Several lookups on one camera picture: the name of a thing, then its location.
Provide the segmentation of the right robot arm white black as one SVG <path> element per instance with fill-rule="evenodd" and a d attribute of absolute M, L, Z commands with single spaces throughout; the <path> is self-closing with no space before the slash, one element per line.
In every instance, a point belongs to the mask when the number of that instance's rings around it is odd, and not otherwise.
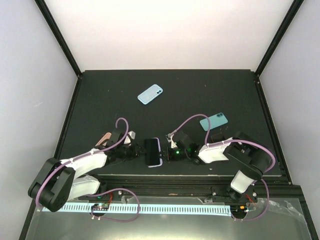
<path fill-rule="evenodd" d="M 276 164 L 271 150 L 254 142 L 243 132 L 204 145 L 194 142 L 183 131 L 170 133 L 167 138 L 169 147 L 158 154 L 164 160 L 188 159 L 195 164 L 227 161 L 235 166 L 236 173 L 227 189 L 228 198 L 234 202 L 240 201 L 246 195 L 247 189 L 262 180 L 263 174 Z"/>

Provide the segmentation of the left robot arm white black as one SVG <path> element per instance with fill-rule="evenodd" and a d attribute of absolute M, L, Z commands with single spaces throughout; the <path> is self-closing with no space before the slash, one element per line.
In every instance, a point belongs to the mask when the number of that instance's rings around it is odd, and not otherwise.
<path fill-rule="evenodd" d="M 51 212 L 60 210 L 66 202 L 78 197 L 92 195 L 103 199 L 108 192 L 97 176 L 88 173 L 123 159 L 132 160 L 144 153 L 143 146 L 135 140 L 135 132 L 124 134 L 114 130 L 106 133 L 87 153 L 79 157 L 45 161 L 30 185 L 27 194 L 37 206 Z"/>

